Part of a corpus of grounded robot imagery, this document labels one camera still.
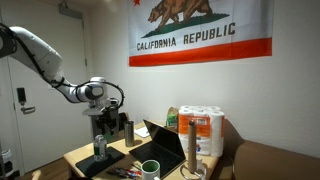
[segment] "california republic flag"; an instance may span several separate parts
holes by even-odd
[[[273,0],[130,0],[129,65],[272,55]]]

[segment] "red stripe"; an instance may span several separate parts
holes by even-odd
[[[272,55],[272,38],[254,39],[230,44],[129,57],[130,66],[152,66],[234,60]]]

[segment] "red star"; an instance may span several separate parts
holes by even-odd
[[[133,0],[134,6],[139,5],[140,6],[140,0]]]

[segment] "laptop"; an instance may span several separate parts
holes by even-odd
[[[160,163],[160,178],[164,178],[179,165],[185,162],[186,157],[177,133],[164,127],[143,120],[151,141],[129,151],[138,161],[154,159]]]

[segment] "thermos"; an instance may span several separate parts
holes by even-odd
[[[133,121],[124,122],[124,139],[126,142],[126,147],[132,147],[134,145],[133,125]]]

